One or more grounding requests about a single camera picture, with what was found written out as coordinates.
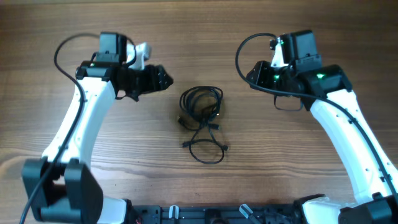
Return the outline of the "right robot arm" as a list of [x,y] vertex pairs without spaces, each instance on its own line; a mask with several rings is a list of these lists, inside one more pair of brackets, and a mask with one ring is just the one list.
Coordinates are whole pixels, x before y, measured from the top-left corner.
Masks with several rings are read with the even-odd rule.
[[296,97],[327,133],[349,176],[354,202],[317,194],[294,202],[299,223],[396,223],[397,169],[366,122],[338,65],[323,66],[310,30],[270,34],[274,53],[243,76],[250,87]]

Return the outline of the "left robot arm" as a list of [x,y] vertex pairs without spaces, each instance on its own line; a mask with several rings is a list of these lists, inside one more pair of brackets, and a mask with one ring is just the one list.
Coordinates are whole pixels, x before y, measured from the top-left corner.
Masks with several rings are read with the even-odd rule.
[[21,215],[38,222],[142,223],[128,199],[107,197],[91,173],[93,147],[119,92],[137,101],[167,89],[173,79],[161,65],[150,65],[151,47],[125,35],[103,32],[99,50],[72,75],[75,92],[62,124],[41,158],[28,159],[22,180],[28,200]]

